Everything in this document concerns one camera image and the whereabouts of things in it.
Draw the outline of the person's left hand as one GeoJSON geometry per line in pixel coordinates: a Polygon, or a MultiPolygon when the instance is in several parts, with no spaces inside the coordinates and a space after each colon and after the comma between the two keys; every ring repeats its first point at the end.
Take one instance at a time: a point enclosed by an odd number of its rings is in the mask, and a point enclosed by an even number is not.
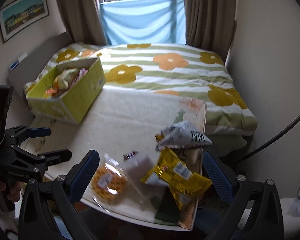
{"type": "MultiPolygon", "coordinates": [[[[6,184],[0,181],[0,191],[6,190],[6,184]]],[[[20,192],[21,192],[21,182],[16,182],[11,188],[10,193],[7,195],[7,198],[16,203],[20,199],[20,192]]]]}

